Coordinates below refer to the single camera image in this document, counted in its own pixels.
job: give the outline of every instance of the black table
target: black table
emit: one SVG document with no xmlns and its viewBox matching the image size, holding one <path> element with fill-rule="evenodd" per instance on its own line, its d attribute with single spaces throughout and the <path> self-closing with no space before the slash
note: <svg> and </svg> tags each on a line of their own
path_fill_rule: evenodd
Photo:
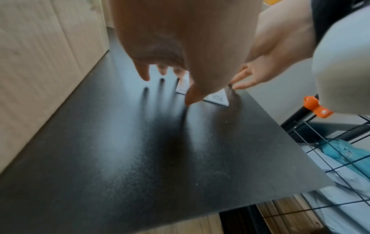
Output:
<svg viewBox="0 0 370 234">
<path fill-rule="evenodd" d="M 0 175 L 0 233 L 131 233 L 331 185 L 245 91 L 184 106 L 108 52 Z"/>
</svg>

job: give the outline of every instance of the hand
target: hand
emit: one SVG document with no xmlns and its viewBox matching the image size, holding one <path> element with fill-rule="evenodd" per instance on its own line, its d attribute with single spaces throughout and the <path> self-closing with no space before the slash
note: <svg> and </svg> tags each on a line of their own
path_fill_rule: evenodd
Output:
<svg viewBox="0 0 370 234">
<path fill-rule="evenodd" d="M 185 103 L 224 88 L 252 45 L 262 0 L 110 0 L 117 36 L 140 77 L 185 70 L 194 84 Z"/>
<path fill-rule="evenodd" d="M 311 0 L 283 0 L 258 19 L 252 49 L 233 89 L 247 89 L 270 81 L 293 64 L 311 58 L 316 48 Z M 237 82 L 252 76 L 250 80 Z"/>
</svg>

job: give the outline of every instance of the wire rack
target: wire rack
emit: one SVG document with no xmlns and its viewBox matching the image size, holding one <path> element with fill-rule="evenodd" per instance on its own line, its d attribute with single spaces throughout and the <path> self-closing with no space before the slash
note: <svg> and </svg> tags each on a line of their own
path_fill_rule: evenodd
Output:
<svg viewBox="0 0 370 234">
<path fill-rule="evenodd" d="M 343 199 L 339 197 L 340 193 L 338 193 L 337 198 L 334 195 L 334 199 L 328 199 L 322 196 L 325 191 L 323 189 L 264 202 L 257 204 L 257 207 L 273 234 L 332 233 L 335 230 L 335 224 L 332 225 L 333 222 L 331 224 L 328 222 L 328 216 L 326 215 L 328 209 L 335 209 L 338 212 L 338 220 L 336 222 L 341 222 L 340 225 L 345 226 L 347 221 L 356 225 L 358 227 L 356 229 L 357 232 L 354 231 L 353 233 L 370 233 L 370 229 L 366 229 L 366 227 L 356 222 L 356 217 L 345 212 L 349 206 L 351 206 L 351 212 L 356 212 L 356 207 L 359 207 L 358 215 L 360 218 L 367 219 L 370 226 L 370 198 L 364 195 L 361 187 L 358 187 L 358 185 L 354 187 L 352 180 L 356 180 L 356 178 L 349 179 L 343 176 L 343 170 L 355 168 L 357 170 L 356 175 L 360 176 L 360 180 L 370 184 L 369 172 L 363 171 L 363 167 L 359 166 L 370 155 L 353 160 L 333 145 L 333 142 L 339 139 L 354 144 L 368 138 L 370 136 L 370 118 L 359 115 L 358 118 L 363 122 L 362 124 L 315 122 L 316 118 L 317 116 L 311 110 L 302 107 L 286 120 L 281 127 L 295 142 L 301 145 L 307 154 L 315 154 L 315 157 L 319 157 L 322 163 L 326 164 L 328 169 L 325 173 L 336 177 L 341 182 L 341 184 L 336 183 L 334 186 L 336 188 L 334 189 L 342 189 L 340 191 L 346 191 L 347 194 L 351 194 L 355 198 Z M 334 152 L 338 153 L 342 157 L 342 164 L 333 167 L 327 158 L 323 158 L 321 149 L 324 146 L 330 146 Z M 315 200 L 318 196 L 320 196 L 320 202 Z"/>
</svg>

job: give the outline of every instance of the black sleeve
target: black sleeve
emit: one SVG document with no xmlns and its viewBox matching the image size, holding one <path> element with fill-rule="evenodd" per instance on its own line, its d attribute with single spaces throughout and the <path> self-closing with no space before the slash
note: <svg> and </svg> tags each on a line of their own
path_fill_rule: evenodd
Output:
<svg viewBox="0 0 370 234">
<path fill-rule="evenodd" d="M 335 22 L 369 3 L 370 0 L 311 0 L 316 44 Z"/>
</svg>

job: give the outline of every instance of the white paper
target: white paper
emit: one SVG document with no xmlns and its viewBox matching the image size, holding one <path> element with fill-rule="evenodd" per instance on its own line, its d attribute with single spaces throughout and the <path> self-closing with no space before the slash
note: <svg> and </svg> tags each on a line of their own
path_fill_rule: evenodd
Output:
<svg viewBox="0 0 370 234">
<path fill-rule="evenodd" d="M 186 91 L 188 91 L 188 89 L 190 88 L 189 80 L 189 72 L 186 72 L 184 78 L 182 80 L 179 80 L 176 87 L 176 92 L 180 94 L 185 94 Z M 203 100 L 224 106 L 229 106 L 229 101 L 227 99 L 225 89 L 212 93 L 205 97 Z"/>
</svg>

